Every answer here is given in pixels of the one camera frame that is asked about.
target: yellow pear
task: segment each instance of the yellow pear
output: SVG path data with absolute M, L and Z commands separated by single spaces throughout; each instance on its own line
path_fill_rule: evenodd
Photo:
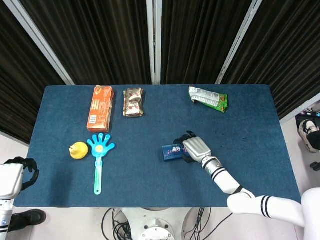
M 83 159 L 88 154 L 88 146 L 84 142 L 78 141 L 69 147 L 69 151 L 73 159 Z

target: toy clapper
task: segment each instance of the toy clapper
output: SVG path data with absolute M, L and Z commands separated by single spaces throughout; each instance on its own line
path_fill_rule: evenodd
M 98 138 L 99 139 L 97 139 L 97 135 L 92 135 L 93 141 L 91 139 L 86 141 L 91 146 L 92 156 L 95 157 L 94 194 L 96 195 L 101 194 L 102 190 L 102 166 L 104 164 L 102 158 L 116 147 L 114 143 L 110 143 L 107 146 L 111 138 L 110 134 L 107 134 L 104 138 L 104 134 L 99 133 Z

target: small blue package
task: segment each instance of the small blue package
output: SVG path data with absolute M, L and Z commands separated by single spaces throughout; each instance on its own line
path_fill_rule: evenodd
M 162 152 L 164 161 L 182 159 L 182 154 L 190 157 L 187 149 L 182 144 L 171 144 L 162 146 Z

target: packaged food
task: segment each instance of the packaged food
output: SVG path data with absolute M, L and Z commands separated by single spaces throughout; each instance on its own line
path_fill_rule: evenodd
M 182 154 L 190 157 L 187 149 L 183 144 L 171 144 L 162 146 L 162 153 L 164 161 L 171 161 L 175 159 L 182 159 Z
M 93 133 L 107 133 L 114 92 L 111 86 L 95 86 L 86 128 Z
M 142 109 L 142 88 L 128 88 L 123 92 L 123 116 L 129 118 L 142 117 L 144 111 Z
M 225 112 L 228 108 L 228 95 L 206 91 L 201 88 L 189 86 L 189 96 L 192 102 L 198 101 L 212 109 Z

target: black curtain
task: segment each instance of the black curtain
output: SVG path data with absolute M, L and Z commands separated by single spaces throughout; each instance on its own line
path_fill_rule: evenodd
M 145 0 L 21 1 L 75 84 L 151 84 Z
M 320 93 L 320 1 L 264 0 L 222 83 L 270 85 L 280 118 Z
M 251 2 L 163 0 L 161 83 L 215 83 Z
M 0 131 L 29 143 L 45 87 L 64 85 L 0 1 Z

